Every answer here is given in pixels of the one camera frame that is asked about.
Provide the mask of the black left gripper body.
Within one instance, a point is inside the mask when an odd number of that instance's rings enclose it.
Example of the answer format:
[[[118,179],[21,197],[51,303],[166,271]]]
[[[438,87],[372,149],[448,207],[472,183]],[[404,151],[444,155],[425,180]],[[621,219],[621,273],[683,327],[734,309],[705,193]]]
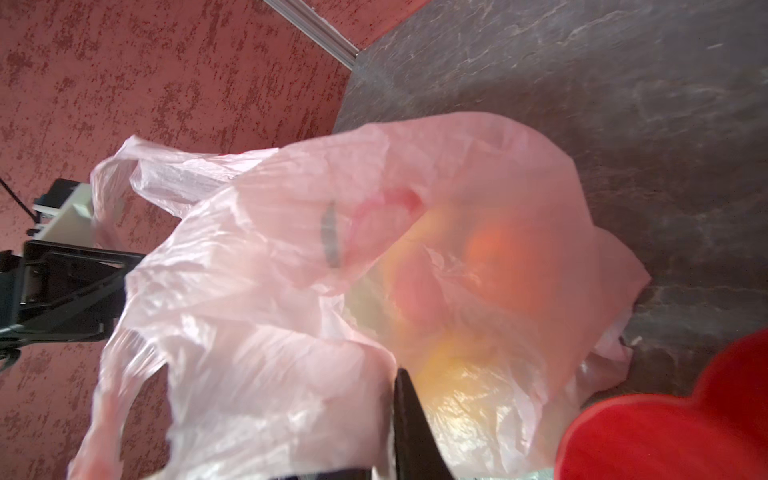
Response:
[[[1,358],[43,343],[109,338],[126,302],[125,277],[139,253],[30,240],[1,253]]]

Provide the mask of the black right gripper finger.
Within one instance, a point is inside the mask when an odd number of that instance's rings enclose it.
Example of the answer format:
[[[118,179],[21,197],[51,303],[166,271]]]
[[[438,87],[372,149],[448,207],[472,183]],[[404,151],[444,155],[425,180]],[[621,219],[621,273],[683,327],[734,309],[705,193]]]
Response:
[[[393,397],[394,459],[397,479],[453,480],[430,429],[408,371],[399,368]]]

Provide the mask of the pink plastic bag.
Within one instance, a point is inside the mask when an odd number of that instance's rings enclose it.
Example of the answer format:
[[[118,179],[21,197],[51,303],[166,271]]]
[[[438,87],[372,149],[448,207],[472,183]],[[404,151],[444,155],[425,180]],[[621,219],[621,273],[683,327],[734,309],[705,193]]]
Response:
[[[116,242],[132,190],[179,218],[126,278],[72,479],[118,479],[144,382],[168,375],[160,479],[384,471],[408,371],[459,478],[550,468],[593,394],[623,382],[621,335],[650,276],[597,227],[574,161],[508,118],[373,123],[280,149],[187,153],[129,138],[91,174],[93,227]],[[465,286],[485,222],[557,259],[548,315]]]

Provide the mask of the orange fake fruit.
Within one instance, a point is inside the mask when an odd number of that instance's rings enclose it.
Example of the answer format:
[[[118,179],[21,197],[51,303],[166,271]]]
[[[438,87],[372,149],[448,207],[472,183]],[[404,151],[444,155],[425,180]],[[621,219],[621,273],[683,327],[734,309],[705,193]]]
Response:
[[[464,283],[471,292],[515,314],[548,315],[559,265],[531,234],[509,224],[485,222],[468,237],[463,260]]]

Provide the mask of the red flower-shaped bowl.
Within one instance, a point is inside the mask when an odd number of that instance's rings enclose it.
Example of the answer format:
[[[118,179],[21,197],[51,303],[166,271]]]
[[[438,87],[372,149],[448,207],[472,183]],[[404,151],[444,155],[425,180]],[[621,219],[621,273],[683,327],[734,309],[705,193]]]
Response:
[[[718,354],[688,397],[601,401],[567,429],[557,479],[764,479],[767,333]]]

